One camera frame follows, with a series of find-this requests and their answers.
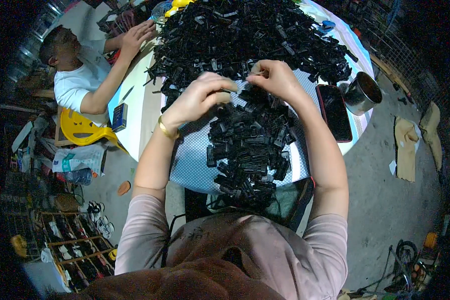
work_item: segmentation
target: gold bracelet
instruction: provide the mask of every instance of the gold bracelet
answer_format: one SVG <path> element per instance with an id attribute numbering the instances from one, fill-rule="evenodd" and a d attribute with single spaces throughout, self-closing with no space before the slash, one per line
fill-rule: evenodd
<path id="1" fill-rule="evenodd" d="M 174 141 L 179 138 L 180 133 L 179 133 L 178 130 L 176 131 L 176 135 L 174 135 L 174 136 L 167 130 L 165 125 L 162 123 L 162 116 L 158 117 L 158 126 L 160 127 L 160 129 L 162 130 L 163 134 L 167 138 L 169 138 L 171 140 L 174 140 Z"/>

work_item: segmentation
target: stainless steel cup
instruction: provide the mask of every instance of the stainless steel cup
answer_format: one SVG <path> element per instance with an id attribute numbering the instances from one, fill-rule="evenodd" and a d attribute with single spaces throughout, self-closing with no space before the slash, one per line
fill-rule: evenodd
<path id="1" fill-rule="evenodd" d="M 348 85 L 343 98 L 348 110 L 354 115 L 361 116 L 382 102 L 382 92 L 370 75 L 358 72 Z"/>

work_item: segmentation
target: woman's left hand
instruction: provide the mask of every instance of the woman's left hand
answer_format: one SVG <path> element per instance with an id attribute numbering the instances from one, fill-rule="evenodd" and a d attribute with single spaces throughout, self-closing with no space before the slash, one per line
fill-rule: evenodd
<path id="1" fill-rule="evenodd" d="M 183 123 L 198 120 L 213 105 L 230 101 L 229 93 L 214 93 L 221 89 L 236 92 L 237 84 L 215 73 L 203 73 L 163 113 L 162 123 L 169 131 L 175 131 Z"/>

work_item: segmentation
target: pile of black plastic parts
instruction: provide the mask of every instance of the pile of black plastic parts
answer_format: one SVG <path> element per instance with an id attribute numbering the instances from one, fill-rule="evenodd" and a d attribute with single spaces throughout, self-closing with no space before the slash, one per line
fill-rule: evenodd
<path id="1" fill-rule="evenodd" d="M 228 103 L 216 110 L 210 123 L 207 166 L 223 173 L 214 180 L 224 195 L 218 201 L 226 206 L 260 211 L 275 201 L 274 180 L 283 181 L 291 171 L 285 144 L 296 140 L 290 127 L 288 106 L 259 87 L 244 90 L 239 97 L 245 106 Z M 217 161 L 227 159 L 227 163 Z"/>
<path id="2" fill-rule="evenodd" d="M 253 63 L 269 59 L 320 76 L 330 84 L 348 80 L 348 54 L 338 40 L 323 37 L 318 25 L 291 0 L 223 0 L 190 3 L 162 25 L 150 78 L 165 76 L 166 110 L 202 72 L 245 79 Z"/>
<path id="3" fill-rule="evenodd" d="M 318 76 L 330 84 L 348 80 L 351 68 L 345 55 L 357 58 L 314 25 L 291 0 L 190 3 L 162 25 L 162 44 L 155 47 L 156 62 L 148 69 L 154 84 L 157 77 L 166 77 L 160 90 L 167 97 L 162 111 L 201 73 L 244 80 L 262 59 L 284 61 L 309 73 L 312 82 Z M 217 109 L 206 163 L 223 173 L 214 180 L 224 193 L 218 202 L 261 211 L 275 201 L 273 181 L 282 181 L 291 171 L 283 148 L 296 138 L 288 106 L 256 87 L 239 97 L 247 101 L 245 106 Z M 221 159 L 228 163 L 217 164 Z"/>

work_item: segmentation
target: yellow plastic chair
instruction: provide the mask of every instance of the yellow plastic chair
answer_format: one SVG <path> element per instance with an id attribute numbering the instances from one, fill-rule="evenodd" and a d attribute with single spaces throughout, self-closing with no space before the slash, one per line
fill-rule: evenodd
<path id="1" fill-rule="evenodd" d="M 78 146 L 90 145 L 105 137 L 115 146 L 128 152 L 119 144 L 115 132 L 110 127 L 98 127 L 92 121 L 71 109 L 63 108 L 60 115 L 60 127 L 63 135 Z M 76 135 L 89 135 L 87 137 L 77 137 Z"/>

